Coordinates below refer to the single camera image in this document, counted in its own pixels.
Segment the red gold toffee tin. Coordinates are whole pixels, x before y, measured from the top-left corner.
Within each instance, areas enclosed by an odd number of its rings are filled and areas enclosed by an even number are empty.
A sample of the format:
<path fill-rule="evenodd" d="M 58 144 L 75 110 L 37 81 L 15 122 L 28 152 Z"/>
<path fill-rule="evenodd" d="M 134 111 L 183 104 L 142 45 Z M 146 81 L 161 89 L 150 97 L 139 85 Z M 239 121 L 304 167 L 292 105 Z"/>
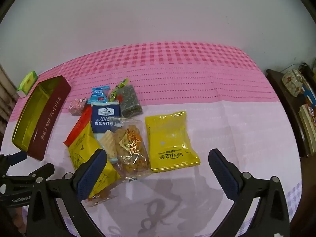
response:
<path fill-rule="evenodd" d="M 36 85 L 25 103 L 12 134 L 12 143 L 42 161 L 48 141 L 71 86 L 62 75 Z"/>

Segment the dark sesame bar pack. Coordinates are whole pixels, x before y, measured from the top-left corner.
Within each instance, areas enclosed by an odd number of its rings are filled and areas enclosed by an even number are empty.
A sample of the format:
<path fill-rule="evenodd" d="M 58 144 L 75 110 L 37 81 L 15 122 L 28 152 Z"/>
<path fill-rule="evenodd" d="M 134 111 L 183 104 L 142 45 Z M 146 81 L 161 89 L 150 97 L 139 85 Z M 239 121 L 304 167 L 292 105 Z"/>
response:
<path fill-rule="evenodd" d="M 135 89 L 126 85 L 117 91 L 116 99 L 119 102 L 120 112 L 125 118 L 132 118 L 143 113 Z"/>

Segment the green tissue box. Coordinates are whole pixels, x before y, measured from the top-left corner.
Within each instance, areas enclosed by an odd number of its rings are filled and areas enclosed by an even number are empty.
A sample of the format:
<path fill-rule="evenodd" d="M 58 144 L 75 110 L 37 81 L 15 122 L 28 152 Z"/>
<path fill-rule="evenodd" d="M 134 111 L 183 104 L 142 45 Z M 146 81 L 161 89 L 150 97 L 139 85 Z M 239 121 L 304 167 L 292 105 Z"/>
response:
<path fill-rule="evenodd" d="M 17 88 L 17 94 L 19 97 L 26 97 L 36 81 L 38 80 L 38 75 L 35 71 L 30 71 L 22 80 L 19 87 Z"/>

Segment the yellow flower snack bag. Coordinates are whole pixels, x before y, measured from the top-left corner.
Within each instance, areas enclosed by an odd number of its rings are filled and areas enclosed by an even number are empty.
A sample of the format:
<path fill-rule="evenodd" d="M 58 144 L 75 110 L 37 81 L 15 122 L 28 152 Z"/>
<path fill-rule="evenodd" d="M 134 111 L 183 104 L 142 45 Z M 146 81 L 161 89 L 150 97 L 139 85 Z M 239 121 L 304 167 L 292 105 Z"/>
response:
<path fill-rule="evenodd" d="M 89 122 L 68 147 L 74 169 L 76 170 L 82 163 L 87 162 L 97 149 L 101 149 L 101 145 L 95 139 Z M 99 192 L 119 179 L 119 173 L 115 170 L 109 160 L 107 160 L 107 164 L 93 187 L 89 198 L 96 196 Z"/>

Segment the pink white candy packet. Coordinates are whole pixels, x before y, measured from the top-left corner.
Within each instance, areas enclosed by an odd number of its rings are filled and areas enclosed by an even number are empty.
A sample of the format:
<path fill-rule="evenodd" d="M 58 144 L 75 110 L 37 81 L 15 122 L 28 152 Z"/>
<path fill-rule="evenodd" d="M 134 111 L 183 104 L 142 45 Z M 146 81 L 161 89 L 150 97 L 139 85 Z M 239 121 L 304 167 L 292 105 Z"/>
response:
<path fill-rule="evenodd" d="M 80 116 L 80 115 L 82 115 L 82 113 L 83 113 L 83 111 L 85 109 L 86 103 L 87 103 L 87 99 L 86 98 L 74 99 L 69 105 L 69 112 L 73 116 Z"/>

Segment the floral ceramic jar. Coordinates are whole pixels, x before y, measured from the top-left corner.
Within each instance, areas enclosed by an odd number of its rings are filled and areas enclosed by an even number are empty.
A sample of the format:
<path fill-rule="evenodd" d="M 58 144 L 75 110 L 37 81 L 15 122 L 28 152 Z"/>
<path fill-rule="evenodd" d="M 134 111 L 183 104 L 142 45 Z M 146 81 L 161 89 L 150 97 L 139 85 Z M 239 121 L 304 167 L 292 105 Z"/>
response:
<path fill-rule="evenodd" d="M 303 79 L 300 71 L 297 69 L 287 71 L 282 77 L 282 82 L 293 97 L 297 97 L 302 91 Z"/>

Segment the stacked books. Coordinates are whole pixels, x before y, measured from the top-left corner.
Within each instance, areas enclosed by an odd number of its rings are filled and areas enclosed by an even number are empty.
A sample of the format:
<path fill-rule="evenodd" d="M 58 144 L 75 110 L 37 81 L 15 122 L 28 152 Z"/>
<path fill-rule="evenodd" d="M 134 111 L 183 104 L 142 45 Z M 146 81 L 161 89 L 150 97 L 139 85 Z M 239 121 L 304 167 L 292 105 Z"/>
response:
<path fill-rule="evenodd" d="M 315 122 L 314 118 L 309 113 L 309 106 L 307 104 L 302 105 L 299 108 L 299 117 L 302 121 L 303 128 L 308 141 L 308 150 L 306 152 L 307 157 L 315 155 Z"/>

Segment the yellow Wanliyuan snack bag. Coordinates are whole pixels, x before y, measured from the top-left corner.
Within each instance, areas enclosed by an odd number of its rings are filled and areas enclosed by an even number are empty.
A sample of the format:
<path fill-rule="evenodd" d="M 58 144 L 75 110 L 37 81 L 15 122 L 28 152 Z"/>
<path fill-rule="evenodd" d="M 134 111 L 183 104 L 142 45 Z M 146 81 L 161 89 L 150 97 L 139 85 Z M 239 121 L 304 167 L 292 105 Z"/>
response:
<path fill-rule="evenodd" d="M 185 111 L 145 118 L 151 172 L 200 165 L 200 158 L 191 146 L 186 120 Z"/>

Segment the blue soda cracker pack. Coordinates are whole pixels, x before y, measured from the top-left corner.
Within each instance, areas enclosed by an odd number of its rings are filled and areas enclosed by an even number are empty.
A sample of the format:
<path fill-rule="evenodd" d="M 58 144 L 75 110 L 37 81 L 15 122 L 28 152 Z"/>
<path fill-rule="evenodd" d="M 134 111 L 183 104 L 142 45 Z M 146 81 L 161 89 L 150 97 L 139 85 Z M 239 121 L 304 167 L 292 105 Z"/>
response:
<path fill-rule="evenodd" d="M 117 152 L 114 144 L 114 134 L 111 131 L 110 117 L 119 117 L 118 102 L 92 103 L 91 126 L 94 137 L 107 152 L 110 163 L 117 163 Z"/>

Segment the light blue candy packet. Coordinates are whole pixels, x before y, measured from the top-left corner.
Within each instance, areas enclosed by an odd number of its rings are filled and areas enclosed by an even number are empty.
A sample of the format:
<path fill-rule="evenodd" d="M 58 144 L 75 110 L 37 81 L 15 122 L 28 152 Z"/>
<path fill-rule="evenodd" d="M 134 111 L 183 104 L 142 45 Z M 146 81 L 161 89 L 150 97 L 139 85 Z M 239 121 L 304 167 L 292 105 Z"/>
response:
<path fill-rule="evenodd" d="M 88 99 L 87 103 L 92 102 L 107 102 L 107 95 L 110 90 L 110 86 L 101 86 L 92 88 L 92 95 Z"/>

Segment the pink checked tablecloth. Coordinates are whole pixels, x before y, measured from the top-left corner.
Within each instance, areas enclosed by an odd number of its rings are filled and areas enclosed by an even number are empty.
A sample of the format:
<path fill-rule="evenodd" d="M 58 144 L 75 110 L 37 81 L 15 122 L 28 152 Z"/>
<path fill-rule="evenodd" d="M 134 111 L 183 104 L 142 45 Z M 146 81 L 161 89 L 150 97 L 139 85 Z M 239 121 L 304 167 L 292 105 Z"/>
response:
<path fill-rule="evenodd" d="M 93 87 L 129 79 L 147 116 L 187 113 L 187 132 L 200 165 L 154 173 L 113 190 L 114 198 L 88 208 L 107 236 L 208 236 L 232 206 L 208 164 L 213 148 L 240 171 L 277 176 L 294 216 L 302 192 L 298 148 L 272 86 L 242 50 L 196 42 L 124 45 L 84 55 L 41 73 L 71 86 L 44 157 L 55 178 L 73 170 L 64 141 L 77 117 L 68 111 Z"/>

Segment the green yellow candy packet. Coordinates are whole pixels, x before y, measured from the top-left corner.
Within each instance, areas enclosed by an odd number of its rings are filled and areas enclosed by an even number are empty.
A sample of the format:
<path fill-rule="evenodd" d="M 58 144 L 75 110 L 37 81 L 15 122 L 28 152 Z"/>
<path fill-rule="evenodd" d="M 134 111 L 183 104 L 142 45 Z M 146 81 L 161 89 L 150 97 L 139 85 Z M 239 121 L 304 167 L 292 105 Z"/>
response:
<path fill-rule="evenodd" d="M 125 78 L 120 83 L 118 83 L 114 87 L 114 89 L 110 92 L 110 94 L 108 95 L 108 101 L 109 102 L 113 102 L 116 99 L 118 90 L 123 88 L 123 87 L 125 87 L 128 83 L 129 83 L 129 79 L 128 78 Z"/>

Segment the beige patterned curtain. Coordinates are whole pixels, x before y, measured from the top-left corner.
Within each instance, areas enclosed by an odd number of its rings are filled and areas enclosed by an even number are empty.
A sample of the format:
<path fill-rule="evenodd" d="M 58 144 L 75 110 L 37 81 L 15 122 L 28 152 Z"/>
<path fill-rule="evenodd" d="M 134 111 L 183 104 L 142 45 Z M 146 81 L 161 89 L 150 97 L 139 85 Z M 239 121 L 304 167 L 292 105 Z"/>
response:
<path fill-rule="evenodd" d="M 19 96 L 16 86 L 0 66 L 0 113 L 1 113 L 1 136 L 4 136 L 8 121 L 13 112 Z"/>

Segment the clear fried twist bag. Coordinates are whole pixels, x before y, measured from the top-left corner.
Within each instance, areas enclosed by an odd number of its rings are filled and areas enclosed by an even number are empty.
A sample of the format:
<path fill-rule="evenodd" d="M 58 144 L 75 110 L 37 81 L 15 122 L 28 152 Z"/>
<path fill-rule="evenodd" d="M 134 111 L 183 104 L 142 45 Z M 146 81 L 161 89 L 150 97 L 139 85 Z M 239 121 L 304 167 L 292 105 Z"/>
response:
<path fill-rule="evenodd" d="M 132 118 L 109 117 L 114 135 L 118 164 L 127 178 L 150 174 L 150 159 L 142 138 L 141 121 Z"/>

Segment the red clear snack pack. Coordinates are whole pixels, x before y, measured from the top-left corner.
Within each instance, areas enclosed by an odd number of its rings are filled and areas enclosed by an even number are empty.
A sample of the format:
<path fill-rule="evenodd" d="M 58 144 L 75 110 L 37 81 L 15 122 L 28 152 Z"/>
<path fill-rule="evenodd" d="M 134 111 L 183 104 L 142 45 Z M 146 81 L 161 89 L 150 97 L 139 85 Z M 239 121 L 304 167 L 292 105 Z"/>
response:
<path fill-rule="evenodd" d="M 83 128 L 90 122 L 91 115 L 92 115 L 92 107 L 88 106 L 83 111 L 79 120 L 77 121 L 72 131 L 68 135 L 67 139 L 64 141 L 64 144 L 67 146 L 67 148 L 73 143 L 73 141 L 79 135 L 79 133 L 83 130 Z M 92 207 L 106 201 L 107 199 L 113 198 L 113 196 L 111 195 L 110 189 L 115 185 L 115 182 L 111 184 L 110 186 L 108 186 L 107 188 L 105 188 L 104 190 L 102 190 L 101 192 L 99 192 L 96 196 L 92 198 L 88 197 L 85 200 L 86 204 L 89 207 Z"/>

